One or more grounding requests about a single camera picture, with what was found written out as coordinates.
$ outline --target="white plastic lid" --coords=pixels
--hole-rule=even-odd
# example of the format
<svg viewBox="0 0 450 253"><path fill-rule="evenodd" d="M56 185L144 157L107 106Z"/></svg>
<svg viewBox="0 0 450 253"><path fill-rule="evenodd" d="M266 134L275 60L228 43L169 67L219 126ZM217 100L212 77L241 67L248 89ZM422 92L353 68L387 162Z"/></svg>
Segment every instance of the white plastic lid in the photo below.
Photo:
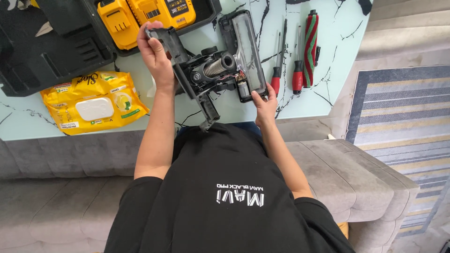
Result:
<svg viewBox="0 0 450 253"><path fill-rule="evenodd" d="M114 114L114 107L109 98L97 98L78 102L75 108L81 118L86 121L93 121L99 118L111 117Z"/></svg>

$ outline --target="marble table top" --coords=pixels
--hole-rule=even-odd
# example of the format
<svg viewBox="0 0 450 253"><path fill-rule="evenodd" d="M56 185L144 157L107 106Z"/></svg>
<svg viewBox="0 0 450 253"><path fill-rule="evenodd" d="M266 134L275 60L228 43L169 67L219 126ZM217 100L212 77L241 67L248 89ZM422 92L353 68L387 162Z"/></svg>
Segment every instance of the marble table top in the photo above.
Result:
<svg viewBox="0 0 450 253"><path fill-rule="evenodd" d="M240 9L252 13L256 42L264 69L270 81L276 62L278 33L282 31L284 18L288 19L286 51L280 79L277 118L297 118L328 115L341 91L358 53L369 15L364 15L357 0L220 0L223 14ZM297 59L297 28L302 26L301 52L304 48L306 17L315 9L319 15L317 45L321 47L318 66L314 70L311 88L303 88L300 95L293 95L291 80L294 61ZM204 48L216 45L225 47L216 21L180 37L189 51L199 54ZM142 102L151 109L153 98L147 97L153 82L140 54L118 58L116 65L122 72L130 72ZM113 64L101 70L114 70ZM211 93L221 118L218 122L254 121L256 109L253 103L239 102L237 91ZM145 129L148 116L120 128L106 130L132 131ZM204 121L195 102L183 94L175 99L176 123L194 126ZM0 91L0 138L23 140L64 136L56 127L39 93L25 98L6 97Z"/></svg>

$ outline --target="yellow package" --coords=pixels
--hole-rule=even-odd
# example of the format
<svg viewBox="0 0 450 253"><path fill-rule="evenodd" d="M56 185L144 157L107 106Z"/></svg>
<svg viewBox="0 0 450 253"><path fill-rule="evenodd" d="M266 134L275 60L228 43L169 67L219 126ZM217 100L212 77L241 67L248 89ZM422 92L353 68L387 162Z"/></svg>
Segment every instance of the yellow package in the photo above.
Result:
<svg viewBox="0 0 450 253"><path fill-rule="evenodd" d="M97 71L40 94L60 131L68 135L122 127L149 112L130 73Z"/></svg>

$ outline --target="blue and yellow rug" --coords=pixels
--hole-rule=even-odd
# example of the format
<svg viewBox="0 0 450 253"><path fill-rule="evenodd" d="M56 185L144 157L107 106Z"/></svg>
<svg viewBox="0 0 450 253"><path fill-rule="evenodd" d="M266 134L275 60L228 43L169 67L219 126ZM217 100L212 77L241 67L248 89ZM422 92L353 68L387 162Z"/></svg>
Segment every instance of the blue and yellow rug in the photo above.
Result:
<svg viewBox="0 0 450 253"><path fill-rule="evenodd" d="M397 237L423 233L450 186L450 66L360 71L346 140L420 186Z"/></svg>

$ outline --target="black tool case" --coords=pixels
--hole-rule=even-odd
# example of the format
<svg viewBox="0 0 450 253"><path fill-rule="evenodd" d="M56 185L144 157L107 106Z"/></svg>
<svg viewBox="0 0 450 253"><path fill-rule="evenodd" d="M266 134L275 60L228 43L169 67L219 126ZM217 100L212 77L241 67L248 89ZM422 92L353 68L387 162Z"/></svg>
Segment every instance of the black tool case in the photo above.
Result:
<svg viewBox="0 0 450 253"><path fill-rule="evenodd" d="M0 1L0 83L10 97L25 97L95 71L116 57L139 52L120 50L97 13L99 0L36 0L40 9ZM214 20L219 0L192 0L195 23L185 34ZM35 37L47 21L53 31Z"/></svg>

